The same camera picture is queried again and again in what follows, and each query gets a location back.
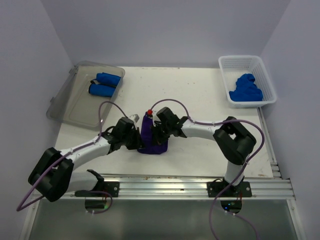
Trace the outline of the purple towel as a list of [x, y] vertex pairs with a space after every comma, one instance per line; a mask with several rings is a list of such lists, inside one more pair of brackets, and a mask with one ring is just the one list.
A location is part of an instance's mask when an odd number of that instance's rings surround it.
[[168, 141], [162, 144], [153, 143], [153, 134], [151, 127], [153, 126], [153, 119], [143, 116], [140, 136], [144, 144], [143, 148], [137, 151], [145, 155], [160, 155], [168, 150]]

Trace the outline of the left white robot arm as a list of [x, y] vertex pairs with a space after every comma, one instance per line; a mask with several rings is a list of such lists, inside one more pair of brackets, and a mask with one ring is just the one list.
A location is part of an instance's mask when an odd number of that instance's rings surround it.
[[104, 194], [107, 185], [99, 173], [91, 169], [85, 172], [75, 170], [122, 146], [128, 150], [142, 148], [144, 144], [136, 126], [138, 120], [136, 114], [122, 117], [111, 131], [106, 130], [82, 145], [63, 150], [48, 148], [29, 175], [28, 183], [50, 202], [57, 201], [68, 192], [74, 192], [77, 197]]

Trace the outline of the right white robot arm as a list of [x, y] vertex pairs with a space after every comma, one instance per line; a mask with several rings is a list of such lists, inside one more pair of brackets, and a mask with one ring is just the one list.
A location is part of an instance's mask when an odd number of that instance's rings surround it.
[[200, 138], [215, 141], [227, 159], [227, 169], [223, 180], [223, 192], [235, 196], [241, 190], [244, 174], [241, 172], [245, 161], [257, 143], [255, 137], [236, 118], [229, 116], [227, 123], [194, 123], [188, 117], [179, 118], [170, 108], [148, 111], [152, 116], [152, 143], [160, 145], [169, 137]]

